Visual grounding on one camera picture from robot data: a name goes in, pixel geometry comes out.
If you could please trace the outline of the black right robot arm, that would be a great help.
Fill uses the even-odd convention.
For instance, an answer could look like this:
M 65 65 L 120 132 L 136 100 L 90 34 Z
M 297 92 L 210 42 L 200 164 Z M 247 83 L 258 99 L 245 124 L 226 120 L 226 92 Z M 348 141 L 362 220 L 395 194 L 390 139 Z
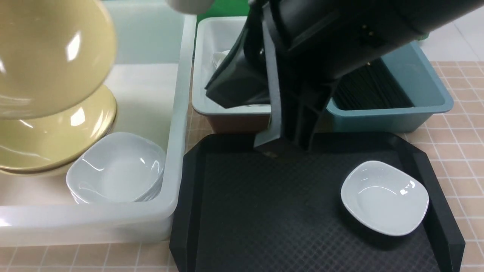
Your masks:
M 256 150 L 308 151 L 342 76 L 479 7 L 482 0 L 251 0 L 244 27 L 206 85 L 233 108 L 270 104 Z

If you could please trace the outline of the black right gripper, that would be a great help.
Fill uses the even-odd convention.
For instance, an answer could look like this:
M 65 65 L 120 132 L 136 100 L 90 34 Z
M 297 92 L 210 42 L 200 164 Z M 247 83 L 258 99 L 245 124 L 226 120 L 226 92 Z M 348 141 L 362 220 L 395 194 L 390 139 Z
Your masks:
M 235 44 L 205 86 L 223 108 L 271 106 L 254 148 L 266 156 L 297 156 L 311 150 L 316 127 L 339 80 L 298 72 L 278 55 L 261 8 L 251 8 Z

